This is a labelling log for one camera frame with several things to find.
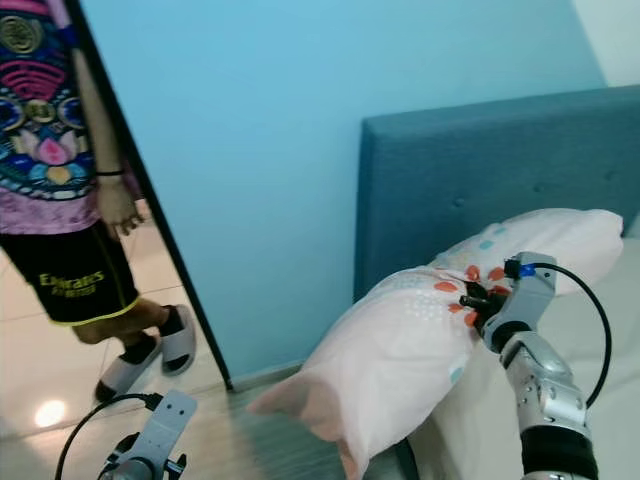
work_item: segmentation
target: bed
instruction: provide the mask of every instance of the bed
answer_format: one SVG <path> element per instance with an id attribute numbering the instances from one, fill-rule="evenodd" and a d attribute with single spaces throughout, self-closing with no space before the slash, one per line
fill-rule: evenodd
<path id="1" fill-rule="evenodd" d="M 640 207 L 640 87 L 368 119 L 354 297 L 492 222 L 550 207 L 604 208 L 632 224 Z M 630 478 L 636 468 L 638 272 L 640 240 L 627 238 L 621 260 L 595 286 L 614 339 L 609 380 L 590 417 L 603 479 Z M 540 325 L 587 394 L 599 373 L 601 328 L 582 295 L 554 300 Z M 459 383 L 397 450 L 411 480 L 520 479 L 515 402 L 496 357 L 479 345 Z"/>

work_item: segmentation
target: hand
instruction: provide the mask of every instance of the hand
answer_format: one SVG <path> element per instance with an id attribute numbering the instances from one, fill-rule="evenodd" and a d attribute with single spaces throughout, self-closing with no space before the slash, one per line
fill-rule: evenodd
<path id="1" fill-rule="evenodd" d="M 107 224 L 109 235 L 118 240 L 118 230 L 129 235 L 144 222 L 122 177 L 98 178 L 98 211 Z"/>

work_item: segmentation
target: tiled floor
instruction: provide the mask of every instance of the tiled floor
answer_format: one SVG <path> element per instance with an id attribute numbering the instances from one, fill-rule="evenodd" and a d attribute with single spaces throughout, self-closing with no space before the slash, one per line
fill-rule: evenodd
<path id="1" fill-rule="evenodd" d="M 189 305 L 153 222 L 123 238 L 123 244 L 145 298 Z M 197 337 L 196 361 L 187 372 L 165 377 L 158 358 L 132 391 L 177 388 L 190 393 L 220 385 L 222 378 L 199 326 Z M 91 407 L 96 382 L 121 348 L 117 341 L 83 345 L 69 329 L 51 324 L 31 287 L 0 251 L 0 438 L 43 430 L 35 417 L 51 401 L 63 402 L 65 411 L 58 424 L 44 429 L 77 422 Z"/>
<path id="2" fill-rule="evenodd" d="M 180 279 L 153 224 L 123 239 L 136 284 L 159 303 L 186 303 Z M 0 478 L 46 480 L 75 425 L 92 407 L 101 372 L 120 353 L 116 342 L 82 345 L 66 328 L 47 321 L 30 287 L 0 251 Z M 160 373 L 158 359 L 132 391 L 191 394 L 198 410 L 173 458 L 188 455 L 184 480 L 339 480 L 344 478 L 336 448 L 282 417 L 245 411 L 260 389 L 228 394 L 202 332 L 192 367 L 177 378 Z M 38 427 L 36 414 L 47 402 L 65 407 L 61 421 Z M 150 412 L 139 402 L 111 407 L 89 422 L 71 449 L 65 480 L 96 478 L 106 457 L 124 436 L 139 431 Z M 399 480 L 391 453 L 376 458 L 369 480 Z"/>
<path id="3" fill-rule="evenodd" d="M 187 454 L 182 480 L 344 479 L 333 444 L 281 417 L 246 413 L 245 406 L 257 393 L 228 395 L 217 387 L 193 395 L 198 409 L 172 455 Z M 138 409 L 89 422 L 69 451 L 65 480 L 96 478 L 115 444 L 139 431 L 149 415 Z M 0 478 L 50 479 L 70 430 L 3 442 Z M 374 459 L 365 479 L 401 480 L 394 455 L 386 452 Z"/>

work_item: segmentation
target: tufted headboard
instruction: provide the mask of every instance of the tufted headboard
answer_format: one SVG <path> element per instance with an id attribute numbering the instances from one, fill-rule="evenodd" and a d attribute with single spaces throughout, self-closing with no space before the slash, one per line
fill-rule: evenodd
<path id="1" fill-rule="evenodd" d="M 364 122 L 355 298 L 486 225 L 548 207 L 640 207 L 640 87 Z"/>

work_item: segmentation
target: skin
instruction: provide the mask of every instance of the skin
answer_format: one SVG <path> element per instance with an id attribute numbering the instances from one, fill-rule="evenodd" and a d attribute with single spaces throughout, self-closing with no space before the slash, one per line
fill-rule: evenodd
<path id="1" fill-rule="evenodd" d="M 119 171 L 122 169 L 120 147 L 87 59 L 78 49 L 74 49 L 72 55 L 80 100 L 93 145 L 96 170 Z M 143 221 L 122 176 L 98 176 L 97 203 L 98 211 L 113 241 L 119 241 L 118 233 L 129 235 Z M 165 308 L 141 298 L 123 315 L 73 327 L 73 330 L 83 343 L 96 344 L 116 337 L 128 347 L 140 341 L 144 329 L 163 325 L 168 316 Z"/>

